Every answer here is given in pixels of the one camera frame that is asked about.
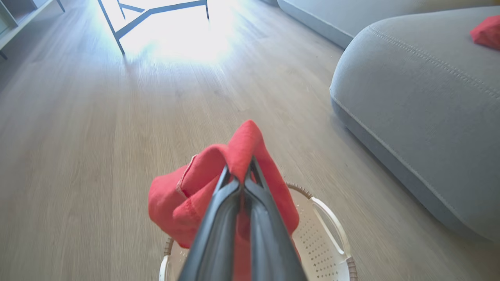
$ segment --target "sofa seam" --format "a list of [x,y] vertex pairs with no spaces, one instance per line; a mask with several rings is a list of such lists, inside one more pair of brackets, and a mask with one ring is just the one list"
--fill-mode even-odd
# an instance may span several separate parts
[[443,204],[444,206],[466,227],[468,227],[471,231],[477,233],[482,237],[489,237],[488,235],[480,234],[475,227],[471,227],[467,222],[462,219],[462,216],[458,215],[455,208],[448,203],[446,199],[439,193],[432,184],[430,184],[427,180],[425,180],[420,173],[414,169],[406,160],[399,155],[395,150],[393,150],[385,141],[383,141],[377,134],[375,134],[368,126],[366,126],[359,118],[356,117],[347,107],[345,107],[342,102],[340,102],[337,97],[332,95],[332,90],[330,89],[330,97],[349,115],[353,118],[359,125],[363,127],[372,137],[374,137],[389,153],[391,153],[398,161],[400,161],[412,174],[414,174],[424,185],[427,187]]
[[482,93],[487,94],[488,96],[494,98],[495,100],[500,100],[500,91],[495,90],[494,88],[486,85],[480,79],[472,77],[471,75],[464,72],[463,70],[458,69],[457,67],[454,67],[445,61],[442,61],[441,59],[431,55],[430,53],[428,53],[428,52],[426,52],[426,51],[424,51],[416,46],[413,46],[409,43],[406,43],[406,42],[403,42],[397,38],[394,38],[393,36],[390,36],[382,31],[374,28],[373,26],[368,26],[367,30],[371,34],[373,34],[374,36],[379,37],[379,38],[381,38],[387,42],[390,42],[394,45],[397,45],[397,46],[401,47],[403,50],[406,50],[406,51],[424,59],[426,62],[430,62],[431,64],[445,70],[449,74],[459,78],[461,81],[464,81],[466,83],[471,84],[472,86],[475,86]]

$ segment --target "gray sofa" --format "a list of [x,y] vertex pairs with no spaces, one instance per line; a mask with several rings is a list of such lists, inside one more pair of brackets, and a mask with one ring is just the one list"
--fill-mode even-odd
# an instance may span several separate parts
[[500,51],[469,31],[500,7],[364,28],[330,87],[347,128],[443,224],[500,242]]
[[490,6],[495,1],[499,0],[277,0],[283,11],[344,49],[363,28],[383,19]]

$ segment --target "shelf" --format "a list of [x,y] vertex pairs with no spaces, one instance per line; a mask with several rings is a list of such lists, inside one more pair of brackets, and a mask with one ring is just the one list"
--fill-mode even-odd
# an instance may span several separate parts
[[27,13],[14,13],[18,17],[20,21],[18,21],[17,26],[11,26],[9,27],[6,31],[2,33],[0,36],[0,50],[14,37],[16,36],[19,31],[21,31],[31,20],[33,20],[34,17],[36,17],[41,11],[43,11],[53,0],[48,0],[45,4],[43,4],[40,8],[36,10],[32,10]]
[[28,16],[37,10],[32,0],[0,0],[19,25]]

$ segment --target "wooden floor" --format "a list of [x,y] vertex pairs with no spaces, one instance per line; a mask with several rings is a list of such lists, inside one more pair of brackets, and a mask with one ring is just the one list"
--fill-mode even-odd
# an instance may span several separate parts
[[447,231],[342,126],[328,90],[342,50],[279,8],[158,14],[122,57],[97,1],[62,2],[0,61],[0,280],[157,280],[152,179],[247,119],[336,213],[359,280],[500,280],[498,249]]

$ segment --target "basket handle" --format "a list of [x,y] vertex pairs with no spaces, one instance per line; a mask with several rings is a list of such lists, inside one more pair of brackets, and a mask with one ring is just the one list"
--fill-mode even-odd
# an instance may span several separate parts
[[169,265],[169,257],[170,254],[164,256],[163,260],[161,261],[161,265],[159,267],[159,277],[158,277],[159,281],[170,281],[168,279],[168,271],[167,271]]
[[[323,228],[325,230],[327,230],[328,236],[330,237],[330,239],[333,242],[333,245],[335,246],[337,251],[341,255],[345,255],[346,258],[352,257],[351,256],[351,246],[349,245],[346,232],[344,231],[344,228],[342,227],[341,222],[337,219],[337,217],[334,215],[332,210],[330,210],[330,208],[328,208],[328,206],[325,203],[323,203],[321,200],[319,200],[315,197],[312,197],[311,200],[312,200],[312,204],[315,206],[315,208],[313,208],[313,210],[316,213],[316,216],[319,218],[319,221],[323,225]],[[326,215],[326,217],[329,218],[331,224],[335,227],[335,230],[337,231],[338,236],[340,237],[340,242],[342,244],[343,250],[342,250],[342,248],[339,247],[339,243],[337,242],[337,240],[335,240],[334,236],[332,235],[332,232],[330,231],[330,228],[328,228],[328,226],[325,224],[322,217],[318,213],[318,210],[321,210]]]

